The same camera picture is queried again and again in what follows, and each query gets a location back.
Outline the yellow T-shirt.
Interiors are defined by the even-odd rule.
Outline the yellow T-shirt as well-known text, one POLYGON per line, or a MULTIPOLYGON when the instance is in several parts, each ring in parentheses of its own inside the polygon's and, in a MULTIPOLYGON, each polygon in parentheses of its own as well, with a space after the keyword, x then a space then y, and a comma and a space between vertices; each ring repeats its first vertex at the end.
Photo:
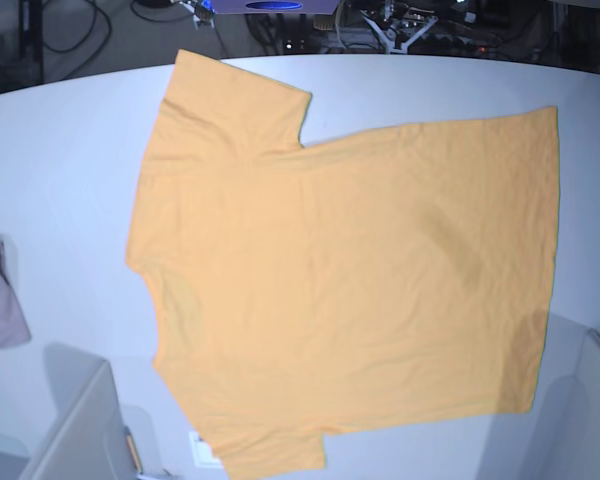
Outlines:
POLYGON ((126 251, 154 366, 232 479, 322 439, 533 403, 558 236, 557 110, 305 147, 308 92, 181 51, 126 251))

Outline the white table slot plate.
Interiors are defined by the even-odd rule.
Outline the white table slot plate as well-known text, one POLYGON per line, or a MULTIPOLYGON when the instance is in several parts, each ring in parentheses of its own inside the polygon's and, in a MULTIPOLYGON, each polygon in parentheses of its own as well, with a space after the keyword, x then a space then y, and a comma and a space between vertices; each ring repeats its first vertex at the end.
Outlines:
POLYGON ((223 469, 222 462, 216 458, 211 447, 199 436, 196 431, 189 433, 189 444, 194 459, 194 464, 200 469, 223 469))

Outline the purple box with blue oval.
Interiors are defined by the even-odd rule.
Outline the purple box with blue oval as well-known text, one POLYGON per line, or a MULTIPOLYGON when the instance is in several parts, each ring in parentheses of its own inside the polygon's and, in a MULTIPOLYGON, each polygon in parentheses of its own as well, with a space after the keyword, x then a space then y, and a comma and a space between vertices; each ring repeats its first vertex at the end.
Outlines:
POLYGON ((339 0, 211 0, 218 14, 332 14, 339 0))

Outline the wooden pencil in bin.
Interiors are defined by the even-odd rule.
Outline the wooden pencil in bin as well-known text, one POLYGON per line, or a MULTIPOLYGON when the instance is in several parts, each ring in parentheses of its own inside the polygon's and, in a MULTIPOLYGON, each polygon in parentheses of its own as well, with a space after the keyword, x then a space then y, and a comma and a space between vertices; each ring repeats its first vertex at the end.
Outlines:
POLYGON ((126 440, 126 444, 129 449, 129 453, 131 455, 134 467, 136 469, 136 472, 138 474, 141 474, 143 472, 143 465, 142 465, 141 458, 140 458, 140 455, 137 450, 137 446, 135 444, 132 434, 126 433, 125 440, 126 440))

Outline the grey left bin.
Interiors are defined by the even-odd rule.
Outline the grey left bin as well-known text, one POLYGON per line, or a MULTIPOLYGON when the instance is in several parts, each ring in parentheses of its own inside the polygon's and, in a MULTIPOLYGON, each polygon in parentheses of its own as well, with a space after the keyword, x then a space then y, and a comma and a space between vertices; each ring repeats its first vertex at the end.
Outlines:
POLYGON ((96 362, 27 463, 22 479, 135 479, 110 365, 96 362))

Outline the grey bin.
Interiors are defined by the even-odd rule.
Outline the grey bin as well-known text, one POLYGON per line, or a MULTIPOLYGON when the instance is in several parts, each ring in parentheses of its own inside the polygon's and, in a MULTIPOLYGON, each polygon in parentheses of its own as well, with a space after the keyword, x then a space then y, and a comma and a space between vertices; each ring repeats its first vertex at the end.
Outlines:
POLYGON ((110 365, 96 362, 27 463, 22 479, 135 479, 110 365))
POLYGON ((600 479, 600 335, 585 337, 572 390, 539 474, 541 479, 600 479))

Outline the grey right bin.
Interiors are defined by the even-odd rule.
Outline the grey right bin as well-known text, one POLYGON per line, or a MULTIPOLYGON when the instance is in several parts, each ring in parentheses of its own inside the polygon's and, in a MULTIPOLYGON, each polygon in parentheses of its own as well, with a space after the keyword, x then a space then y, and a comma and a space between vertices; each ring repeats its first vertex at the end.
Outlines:
POLYGON ((585 337, 572 390, 539 474, 541 479, 600 479, 600 335, 585 337))

